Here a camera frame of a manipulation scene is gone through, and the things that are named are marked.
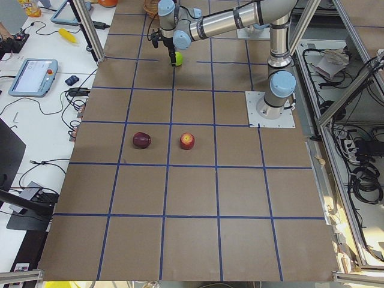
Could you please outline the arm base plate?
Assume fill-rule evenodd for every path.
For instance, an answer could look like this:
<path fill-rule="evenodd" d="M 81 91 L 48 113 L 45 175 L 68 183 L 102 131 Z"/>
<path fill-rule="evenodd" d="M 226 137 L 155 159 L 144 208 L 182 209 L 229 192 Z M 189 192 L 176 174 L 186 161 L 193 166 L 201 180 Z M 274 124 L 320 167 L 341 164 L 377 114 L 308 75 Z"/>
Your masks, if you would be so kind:
<path fill-rule="evenodd" d="M 265 102 L 264 92 L 246 91 L 248 124 L 254 128 L 295 128 L 292 109 L 287 100 L 284 107 L 274 108 Z"/>
<path fill-rule="evenodd" d="M 269 25 L 257 26 L 251 25 L 236 31 L 237 38 L 240 40 L 270 40 Z"/>

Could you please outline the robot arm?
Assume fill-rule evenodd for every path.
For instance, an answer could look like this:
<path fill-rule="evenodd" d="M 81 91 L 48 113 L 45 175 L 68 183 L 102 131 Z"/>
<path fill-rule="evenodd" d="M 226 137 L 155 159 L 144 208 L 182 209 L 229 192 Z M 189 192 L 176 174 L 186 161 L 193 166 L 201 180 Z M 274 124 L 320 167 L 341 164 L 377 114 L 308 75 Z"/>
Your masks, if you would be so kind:
<path fill-rule="evenodd" d="M 148 34 L 148 40 L 154 47 L 163 42 L 171 65 L 175 66 L 176 51 L 189 48 L 194 41 L 248 26 L 268 25 L 269 88 L 256 109 L 261 117 L 275 120 L 282 115 L 284 105 L 296 87 L 296 79 L 290 69 L 292 57 L 289 47 L 290 14 L 295 5 L 295 1 L 250 1 L 204 16 L 198 8 L 185 7 L 175 1 L 160 1 L 157 5 L 160 27 Z"/>

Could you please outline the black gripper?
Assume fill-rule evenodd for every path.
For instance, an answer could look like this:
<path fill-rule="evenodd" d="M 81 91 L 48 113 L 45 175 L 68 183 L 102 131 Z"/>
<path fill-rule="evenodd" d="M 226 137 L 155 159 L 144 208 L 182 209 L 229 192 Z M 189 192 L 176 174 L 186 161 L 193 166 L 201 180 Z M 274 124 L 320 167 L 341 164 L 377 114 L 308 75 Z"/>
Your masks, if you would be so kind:
<path fill-rule="evenodd" d="M 170 63 L 171 66 L 176 66 L 176 51 L 175 51 L 175 45 L 173 43 L 173 37 L 167 37 L 165 33 L 158 28 L 157 30 L 152 30 L 151 33 L 151 43 L 154 48 L 158 48 L 159 42 L 163 42 L 164 46 L 168 48 L 169 51 L 169 57 L 170 57 Z"/>

